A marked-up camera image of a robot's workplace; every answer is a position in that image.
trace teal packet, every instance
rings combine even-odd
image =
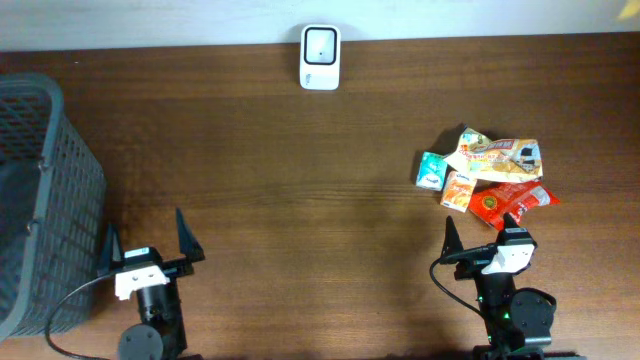
[[[444,186],[444,176],[446,172],[447,163],[444,161],[444,156],[425,152],[420,162],[416,186],[440,191]]]

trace food wrapper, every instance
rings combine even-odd
[[[522,214],[536,206],[560,203],[540,181],[522,184],[500,184],[473,194],[469,210],[498,230],[504,228],[505,213],[519,224]]]
[[[476,186],[476,179],[462,175],[457,171],[452,171],[447,177],[447,184],[444,186],[440,205],[466,212]]]
[[[420,162],[420,171],[418,171],[416,186],[429,190],[442,190],[447,166],[443,156],[425,152]]]
[[[444,161],[475,179],[523,183],[542,176],[542,159],[536,140],[491,141],[470,128],[465,129],[456,151]]]

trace wooden table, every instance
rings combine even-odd
[[[178,256],[174,207],[205,249],[180,280],[205,358],[370,358],[486,343],[482,321],[428,267],[452,215],[466,246],[496,231],[416,188],[416,154],[460,124],[533,137],[562,200],[527,213],[539,244],[516,279],[558,298],[552,350],[640,354],[640,35],[343,44],[335,92],[300,88],[296,45],[4,54],[4,72],[57,80],[104,167],[106,216],[126,249]],[[453,268],[437,276],[472,300]],[[88,323],[56,340],[115,357],[135,301],[98,290]],[[56,359],[42,338],[5,359]]]

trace white wall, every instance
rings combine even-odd
[[[640,30],[625,0],[1,0],[0,50],[298,41],[297,25],[344,40]]]

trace wire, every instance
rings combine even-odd
[[[49,314],[49,317],[47,318],[47,322],[45,323],[44,326],[44,338],[45,340],[47,340],[47,344],[49,345],[49,347],[51,347],[53,350],[55,350],[56,352],[58,352],[59,354],[62,354],[64,356],[70,357],[72,359],[81,359],[81,360],[109,360],[109,359],[105,359],[105,358],[101,358],[101,357],[92,357],[92,356],[86,356],[86,355],[80,355],[80,354],[75,354],[69,351],[66,351],[64,349],[62,349],[61,347],[59,347],[58,345],[54,344],[53,341],[51,340],[51,323],[53,322],[53,317],[56,315],[56,313],[58,312],[58,310],[60,310],[60,308],[62,307],[62,305],[64,305],[64,303],[67,302],[67,300],[69,300],[69,298],[71,298],[73,295],[77,294],[78,292],[84,290],[85,288],[92,286],[94,284],[97,284],[103,280],[107,280],[113,276],[115,276],[116,274],[118,274],[120,272],[120,270],[114,270],[111,272],[108,272],[102,276],[98,276],[97,278],[90,280],[80,286],[78,286],[75,290],[73,290],[72,292],[68,293],[65,297],[62,298],[62,300],[58,301],[58,303],[56,304],[55,308],[53,309],[53,311],[51,312],[51,314]]]
[[[436,276],[433,273],[433,269],[436,267],[436,265],[438,265],[440,263],[440,260],[442,258],[437,259],[436,261],[433,262],[433,264],[431,264],[431,267],[429,268],[429,275],[431,276],[431,280],[433,280],[433,283],[436,284],[436,286],[442,290],[442,292],[444,292],[445,294],[449,295],[450,298],[452,298],[453,300],[457,301],[458,303],[460,303],[462,306],[466,307],[467,309],[473,311],[474,313],[480,315],[480,317],[488,322],[491,323],[492,321],[489,320],[489,318],[487,317],[487,315],[483,314],[480,310],[478,310],[477,308],[475,308],[474,306],[472,306],[471,304],[469,304],[468,302],[460,299],[459,297],[457,297],[456,295],[454,295],[451,291],[447,290],[446,287],[444,287],[444,285],[440,284],[440,282],[436,279]]]

